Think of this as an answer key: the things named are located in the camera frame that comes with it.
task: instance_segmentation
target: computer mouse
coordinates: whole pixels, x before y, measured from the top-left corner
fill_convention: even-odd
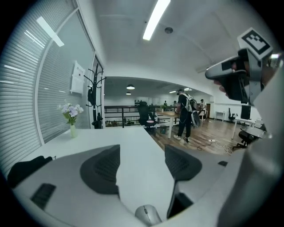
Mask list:
[[[157,225],[162,222],[156,208],[150,204],[138,207],[135,211],[135,217],[147,226]]]

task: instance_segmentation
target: person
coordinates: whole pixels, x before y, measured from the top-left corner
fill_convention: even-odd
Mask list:
[[[200,111],[199,111],[198,114],[200,114],[202,111],[204,111],[204,115],[205,115],[205,113],[206,113],[206,102],[204,102],[204,99],[201,99],[200,102],[201,102],[200,105],[199,105]]]
[[[186,129],[185,141],[189,142],[190,132],[191,132],[191,113],[192,107],[189,104],[191,98],[190,95],[186,94],[183,89],[178,90],[178,102],[177,102],[177,114],[179,114],[179,124],[178,124],[178,133],[174,135],[176,140],[181,140],[181,135],[183,129]]]

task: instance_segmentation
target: computer monitor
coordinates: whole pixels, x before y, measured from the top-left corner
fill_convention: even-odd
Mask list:
[[[250,119],[250,108],[251,106],[241,106],[241,118],[249,120]]]

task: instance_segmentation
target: white flowers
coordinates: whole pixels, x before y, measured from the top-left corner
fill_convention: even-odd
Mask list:
[[[75,124],[77,115],[84,111],[84,109],[80,107],[80,105],[77,104],[75,106],[72,106],[71,103],[66,103],[64,105],[58,105],[57,109],[61,110],[64,117],[68,119],[68,124],[71,124],[71,125]]]

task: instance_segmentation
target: window blinds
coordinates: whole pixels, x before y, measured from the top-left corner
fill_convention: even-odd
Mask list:
[[[89,75],[88,68],[91,69],[95,54],[78,13],[66,22],[58,36],[64,45],[59,47],[52,43],[39,79],[39,125],[45,143],[70,128],[62,113],[56,110],[57,105],[64,104],[65,100],[84,108],[84,112],[77,116],[76,128],[90,129],[89,111],[86,107],[87,79],[84,79],[83,94],[70,92],[75,61],[86,70],[85,75]]]
[[[37,23],[42,16],[54,31],[75,9],[72,1],[38,1],[14,29],[0,59],[0,161],[4,175],[40,147],[34,116],[38,67],[50,37]]]

